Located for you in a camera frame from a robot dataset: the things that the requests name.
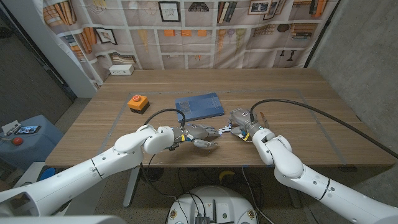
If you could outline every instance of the bookshelf backdrop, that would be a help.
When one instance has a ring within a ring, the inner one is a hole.
[[[135,69],[303,67],[336,3],[44,0],[39,13],[98,88],[114,64]]]

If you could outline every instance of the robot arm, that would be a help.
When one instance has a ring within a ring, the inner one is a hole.
[[[160,127],[156,131],[151,125],[142,126],[92,159],[48,179],[0,192],[0,217],[51,215],[103,178],[138,166],[144,159],[141,146],[146,153],[156,154],[173,142],[172,128]]]
[[[234,121],[239,120],[240,130],[252,136],[262,161],[275,165],[274,175],[281,184],[312,196],[352,223],[396,222],[398,208],[373,200],[307,167],[293,154],[286,138],[275,137],[257,121],[250,122],[247,112],[233,111],[231,116]]]

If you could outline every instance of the picture frame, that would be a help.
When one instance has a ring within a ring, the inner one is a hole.
[[[285,6],[285,3],[286,3],[286,0],[279,0],[279,4],[278,4],[278,6],[276,7],[276,10],[275,10],[275,15],[279,15],[279,14],[282,13],[282,10],[283,10],[283,8]]]
[[[278,1],[273,1],[271,3],[268,15],[264,15],[264,18],[262,18],[262,20],[264,21],[264,20],[268,20],[268,19],[274,18],[274,15],[275,15],[276,9],[278,8],[278,5],[279,5],[279,0]]]
[[[181,22],[180,2],[160,1],[158,3],[163,22]]]
[[[112,29],[104,29],[104,28],[94,28],[95,32],[99,37],[99,41],[101,44],[112,43],[117,45],[116,38],[114,37]]]
[[[252,0],[248,15],[268,15],[272,0]]]

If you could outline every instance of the blue notebook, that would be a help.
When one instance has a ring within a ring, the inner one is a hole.
[[[185,121],[224,115],[224,109],[216,93],[176,99],[175,107],[185,114]],[[177,113],[177,119],[181,123],[182,115]]]

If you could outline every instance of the wall outlet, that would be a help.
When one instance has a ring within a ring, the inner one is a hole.
[[[131,75],[134,67],[132,65],[112,65],[109,71],[111,75]]]

